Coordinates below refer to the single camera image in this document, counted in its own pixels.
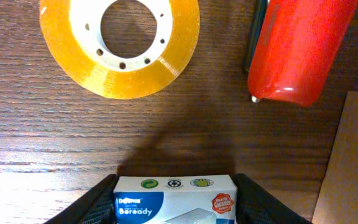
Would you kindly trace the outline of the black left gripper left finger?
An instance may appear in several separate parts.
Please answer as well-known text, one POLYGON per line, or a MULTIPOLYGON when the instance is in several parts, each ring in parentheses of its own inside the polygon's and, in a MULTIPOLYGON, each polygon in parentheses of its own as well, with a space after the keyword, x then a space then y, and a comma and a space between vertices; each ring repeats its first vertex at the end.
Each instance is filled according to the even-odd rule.
POLYGON ((116 223, 113 190, 118 179, 116 174, 109 174, 45 224, 116 223))

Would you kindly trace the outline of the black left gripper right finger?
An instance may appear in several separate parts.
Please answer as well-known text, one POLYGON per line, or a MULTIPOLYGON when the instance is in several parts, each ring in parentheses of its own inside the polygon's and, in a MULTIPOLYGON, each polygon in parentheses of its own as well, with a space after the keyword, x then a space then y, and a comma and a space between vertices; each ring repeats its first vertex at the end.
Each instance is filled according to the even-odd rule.
POLYGON ((311 223, 281 203, 245 174, 235 174, 233 181, 237 187, 237 223, 311 223))

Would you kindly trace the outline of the white blue staples box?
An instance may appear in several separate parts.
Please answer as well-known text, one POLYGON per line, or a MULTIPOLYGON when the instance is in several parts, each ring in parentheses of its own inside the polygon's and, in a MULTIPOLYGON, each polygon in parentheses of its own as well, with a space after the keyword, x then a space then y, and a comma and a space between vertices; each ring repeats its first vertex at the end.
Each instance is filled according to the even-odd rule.
POLYGON ((119 178, 116 223, 236 223, 237 187, 229 175, 119 178))

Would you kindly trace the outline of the red black stapler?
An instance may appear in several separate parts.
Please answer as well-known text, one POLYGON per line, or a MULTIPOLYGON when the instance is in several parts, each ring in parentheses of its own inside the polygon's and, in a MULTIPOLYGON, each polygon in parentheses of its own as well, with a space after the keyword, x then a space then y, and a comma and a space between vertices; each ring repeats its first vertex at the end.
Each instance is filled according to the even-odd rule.
POLYGON ((251 100, 312 105, 357 5, 358 0, 257 1, 244 60, 251 100))

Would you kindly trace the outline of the yellow tape roll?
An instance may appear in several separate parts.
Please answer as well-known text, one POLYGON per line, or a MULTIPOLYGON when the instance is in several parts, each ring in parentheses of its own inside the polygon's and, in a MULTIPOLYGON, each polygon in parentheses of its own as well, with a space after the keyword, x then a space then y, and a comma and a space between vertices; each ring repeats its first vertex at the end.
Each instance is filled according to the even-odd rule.
POLYGON ((185 70, 200 32, 197 0, 41 0, 39 23, 62 70, 106 98, 156 93, 185 70))

